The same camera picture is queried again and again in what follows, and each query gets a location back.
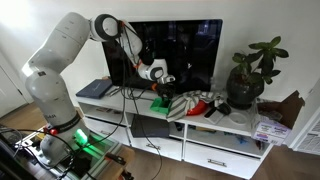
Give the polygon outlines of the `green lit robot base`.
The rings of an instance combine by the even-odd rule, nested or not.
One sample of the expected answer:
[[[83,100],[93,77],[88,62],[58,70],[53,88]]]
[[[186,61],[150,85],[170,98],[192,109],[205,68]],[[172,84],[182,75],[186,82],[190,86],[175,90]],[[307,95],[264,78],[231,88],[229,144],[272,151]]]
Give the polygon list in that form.
[[[107,170],[114,172],[113,165],[126,164],[119,142],[80,128],[68,138],[54,130],[32,130],[20,144],[56,180],[98,180]]]

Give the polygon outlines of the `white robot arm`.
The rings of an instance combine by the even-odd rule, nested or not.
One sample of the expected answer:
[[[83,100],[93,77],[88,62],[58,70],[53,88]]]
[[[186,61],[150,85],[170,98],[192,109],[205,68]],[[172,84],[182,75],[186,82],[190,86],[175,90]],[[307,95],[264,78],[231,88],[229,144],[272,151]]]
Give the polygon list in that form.
[[[118,45],[143,80],[157,86],[175,80],[165,59],[156,58],[148,64],[140,56],[142,40],[128,21],[110,14],[98,14],[90,19],[77,12],[65,14],[22,66],[21,74],[47,125],[47,134],[40,143],[40,162],[49,167],[77,148],[81,140],[78,132],[90,134],[74,108],[65,77],[89,41]]]

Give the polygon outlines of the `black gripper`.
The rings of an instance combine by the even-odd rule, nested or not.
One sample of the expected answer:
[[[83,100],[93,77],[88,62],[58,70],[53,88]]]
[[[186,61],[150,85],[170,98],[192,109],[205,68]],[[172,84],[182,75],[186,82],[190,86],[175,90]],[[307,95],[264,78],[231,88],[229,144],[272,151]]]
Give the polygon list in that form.
[[[171,83],[158,84],[156,92],[161,98],[172,99],[175,93],[175,86]]]

